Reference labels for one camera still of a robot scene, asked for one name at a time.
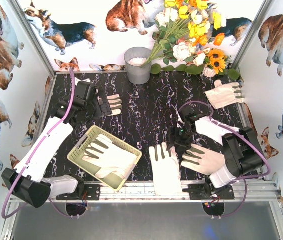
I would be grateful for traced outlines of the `grey bucket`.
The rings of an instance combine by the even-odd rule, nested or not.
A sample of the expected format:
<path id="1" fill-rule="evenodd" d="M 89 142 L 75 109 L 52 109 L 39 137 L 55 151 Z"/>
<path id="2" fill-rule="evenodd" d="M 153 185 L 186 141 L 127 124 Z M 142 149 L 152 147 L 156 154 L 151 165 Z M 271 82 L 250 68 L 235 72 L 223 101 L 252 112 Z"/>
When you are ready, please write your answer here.
<path id="1" fill-rule="evenodd" d="M 124 54 L 128 80 L 134 85 L 143 85 L 151 77 L 152 62 L 148 62 L 151 50 L 145 47 L 133 47 Z"/>

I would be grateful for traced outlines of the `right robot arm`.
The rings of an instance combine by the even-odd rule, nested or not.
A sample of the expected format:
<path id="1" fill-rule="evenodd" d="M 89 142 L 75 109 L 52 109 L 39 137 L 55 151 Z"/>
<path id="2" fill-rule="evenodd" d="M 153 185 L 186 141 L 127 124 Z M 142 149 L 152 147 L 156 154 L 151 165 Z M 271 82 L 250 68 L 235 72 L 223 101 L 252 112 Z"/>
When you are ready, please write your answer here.
<path id="1" fill-rule="evenodd" d="M 216 189 L 233 184 L 265 165 L 252 128 L 231 127 L 194 112 L 183 114 L 181 120 L 181 127 L 173 126 L 168 132 L 167 149 L 175 148 L 182 158 L 181 166 L 207 176 Z M 217 142 L 222 152 L 192 143 L 195 134 Z"/>

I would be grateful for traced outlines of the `yellow-green storage basket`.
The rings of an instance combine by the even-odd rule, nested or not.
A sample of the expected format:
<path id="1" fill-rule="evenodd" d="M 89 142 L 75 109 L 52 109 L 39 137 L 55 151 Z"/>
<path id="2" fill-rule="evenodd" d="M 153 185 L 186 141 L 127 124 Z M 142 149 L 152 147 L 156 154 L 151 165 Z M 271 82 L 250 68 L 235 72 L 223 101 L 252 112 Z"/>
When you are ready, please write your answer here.
<path id="1" fill-rule="evenodd" d="M 141 157 L 141 151 L 94 125 L 69 152 L 67 159 L 118 192 Z"/>

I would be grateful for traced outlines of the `white ribbed flower pot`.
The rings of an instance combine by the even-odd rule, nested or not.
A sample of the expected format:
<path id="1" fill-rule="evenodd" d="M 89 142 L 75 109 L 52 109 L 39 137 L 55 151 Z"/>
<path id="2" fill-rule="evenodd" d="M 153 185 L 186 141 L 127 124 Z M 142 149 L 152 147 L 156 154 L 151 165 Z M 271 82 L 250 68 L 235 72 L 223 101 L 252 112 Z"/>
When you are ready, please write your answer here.
<path id="1" fill-rule="evenodd" d="M 208 66 L 203 68 L 202 74 L 207 78 L 212 78 L 217 75 L 214 69 L 210 69 Z"/>

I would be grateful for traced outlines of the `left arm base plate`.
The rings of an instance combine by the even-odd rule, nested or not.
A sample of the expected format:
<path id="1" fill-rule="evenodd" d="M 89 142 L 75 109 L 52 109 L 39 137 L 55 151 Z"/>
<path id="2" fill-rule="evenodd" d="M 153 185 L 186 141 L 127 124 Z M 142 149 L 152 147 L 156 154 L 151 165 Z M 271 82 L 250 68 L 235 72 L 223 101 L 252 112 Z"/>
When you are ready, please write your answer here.
<path id="1" fill-rule="evenodd" d="M 58 201 L 98 201 L 100 199 L 100 184 L 79 183 L 75 192 L 56 196 Z"/>

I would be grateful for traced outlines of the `artificial flower bouquet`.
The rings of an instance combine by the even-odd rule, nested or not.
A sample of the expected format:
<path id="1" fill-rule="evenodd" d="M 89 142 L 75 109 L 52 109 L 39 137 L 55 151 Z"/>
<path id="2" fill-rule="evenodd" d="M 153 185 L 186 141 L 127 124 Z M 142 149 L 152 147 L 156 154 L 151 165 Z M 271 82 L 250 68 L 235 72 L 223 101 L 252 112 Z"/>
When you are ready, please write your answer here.
<path id="1" fill-rule="evenodd" d="M 178 70 L 197 75 L 211 71 L 213 75 L 240 78 L 239 71 L 229 67 L 230 57 L 219 46 L 234 37 L 235 46 L 251 24 L 246 18 L 226 19 L 217 4 L 208 0 L 166 0 L 164 9 L 155 17 L 155 43 L 143 67 L 162 60 L 166 71 Z"/>

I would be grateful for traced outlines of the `far left work glove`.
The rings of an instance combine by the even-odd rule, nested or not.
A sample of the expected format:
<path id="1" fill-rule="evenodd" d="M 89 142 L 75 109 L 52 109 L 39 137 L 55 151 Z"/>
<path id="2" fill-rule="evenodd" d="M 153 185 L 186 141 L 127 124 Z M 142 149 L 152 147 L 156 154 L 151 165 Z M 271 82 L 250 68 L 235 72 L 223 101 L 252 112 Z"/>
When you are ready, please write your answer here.
<path id="1" fill-rule="evenodd" d="M 107 96 L 107 100 L 111 109 L 112 114 L 110 116 L 117 116 L 122 113 L 122 100 L 119 94 Z"/>

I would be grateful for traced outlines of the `far right work glove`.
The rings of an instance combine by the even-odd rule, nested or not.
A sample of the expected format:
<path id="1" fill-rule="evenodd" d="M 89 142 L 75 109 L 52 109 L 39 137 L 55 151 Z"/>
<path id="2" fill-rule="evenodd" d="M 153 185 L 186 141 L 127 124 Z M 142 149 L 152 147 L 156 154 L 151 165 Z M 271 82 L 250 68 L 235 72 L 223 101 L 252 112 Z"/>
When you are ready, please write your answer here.
<path id="1" fill-rule="evenodd" d="M 238 82 L 223 84 L 221 80 L 216 80 L 214 89 L 206 91 L 205 95 L 215 110 L 245 102 Z"/>

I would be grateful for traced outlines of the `white green work glove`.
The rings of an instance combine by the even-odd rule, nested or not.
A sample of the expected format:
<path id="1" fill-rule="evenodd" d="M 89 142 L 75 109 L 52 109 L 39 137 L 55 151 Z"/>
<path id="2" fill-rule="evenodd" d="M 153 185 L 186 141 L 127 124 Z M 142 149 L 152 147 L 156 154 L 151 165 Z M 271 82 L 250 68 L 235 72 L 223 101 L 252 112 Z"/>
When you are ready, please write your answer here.
<path id="1" fill-rule="evenodd" d="M 110 174 L 124 179 L 134 166 L 137 156 L 115 144 L 105 135 L 100 134 L 84 151 L 82 160 L 100 169 L 94 175 L 104 179 Z"/>

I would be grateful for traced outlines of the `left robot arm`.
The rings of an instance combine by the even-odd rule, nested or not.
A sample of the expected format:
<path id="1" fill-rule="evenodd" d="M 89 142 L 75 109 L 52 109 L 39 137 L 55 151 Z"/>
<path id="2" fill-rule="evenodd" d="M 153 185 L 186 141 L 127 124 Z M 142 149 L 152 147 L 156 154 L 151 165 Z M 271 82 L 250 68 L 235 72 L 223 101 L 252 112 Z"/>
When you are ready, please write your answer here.
<path id="1" fill-rule="evenodd" d="M 14 168 L 2 173 L 10 194 L 39 208 L 49 198 L 60 195 L 79 196 L 84 181 L 74 175 L 45 178 L 46 169 L 65 139 L 81 123 L 112 114 L 101 86 L 80 81 L 69 98 L 60 101 L 47 121 L 42 134 L 29 153 Z"/>

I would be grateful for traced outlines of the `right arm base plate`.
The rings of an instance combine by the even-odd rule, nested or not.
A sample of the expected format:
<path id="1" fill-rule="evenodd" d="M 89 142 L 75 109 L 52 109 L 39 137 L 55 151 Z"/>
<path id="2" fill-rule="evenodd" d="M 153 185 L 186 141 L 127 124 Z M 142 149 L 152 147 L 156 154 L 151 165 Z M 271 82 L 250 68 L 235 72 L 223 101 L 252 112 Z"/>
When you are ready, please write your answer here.
<path id="1" fill-rule="evenodd" d="M 210 178 L 207 176 L 203 183 L 189 184 L 188 188 L 182 190 L 189 193 L 191 200 L 234 200 L 233 187 L 225 185 L 215 188 Z"/>

